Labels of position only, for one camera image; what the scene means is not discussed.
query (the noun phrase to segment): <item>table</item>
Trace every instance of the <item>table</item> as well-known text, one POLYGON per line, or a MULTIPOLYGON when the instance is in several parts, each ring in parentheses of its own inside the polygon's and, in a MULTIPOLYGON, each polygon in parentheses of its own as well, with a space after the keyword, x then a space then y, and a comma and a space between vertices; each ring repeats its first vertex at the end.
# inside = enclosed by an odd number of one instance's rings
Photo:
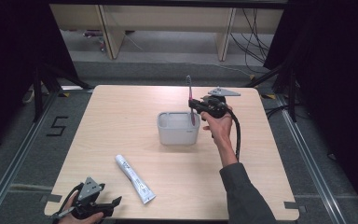
MULTIPOLYGON (((193 97, 200 98, 212 89, 193 87, 193 97)), ((298 219, 298 210, 284 206, 295 199, 257 91, 227 89, 241 94, 227 98, 241 124, 240 161, 274 216, 298 219)), ((226 192, 219 174, 222 164, 211 133, 200 128, 197 143, 186 147, 163 146, 158 139, 158 113, 188 111, 187 97, 188 87, 96 87, 52 194, 64 198, 91 176, 106 184, 97 203, 123 197, 113 214, 116 219, 227 219, 226 192), (127 159, 157 195, 150 203, 142 204, 117 166, 117 154, 127 159)), ((231 138, 235 145, 235 125, 231 138)), ((53 214, 60 206, 48 202, 45 214, 53 214)))

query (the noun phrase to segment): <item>white tube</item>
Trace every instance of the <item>white tube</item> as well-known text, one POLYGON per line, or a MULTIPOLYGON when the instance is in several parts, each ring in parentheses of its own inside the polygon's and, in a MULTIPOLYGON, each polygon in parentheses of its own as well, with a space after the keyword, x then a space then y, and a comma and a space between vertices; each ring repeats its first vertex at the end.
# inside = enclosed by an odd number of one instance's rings
POLYGON ((138 195, 143 203, 148 203, 156 197, 156 195, 146 185, 146 183, 135 173, 135 171, 132 170, 123 156, 116 155, 116 162, 124 174, 126 174, 126 176, 129 178, 132 185, 135 187, 136 192, 138 192, 138 195))

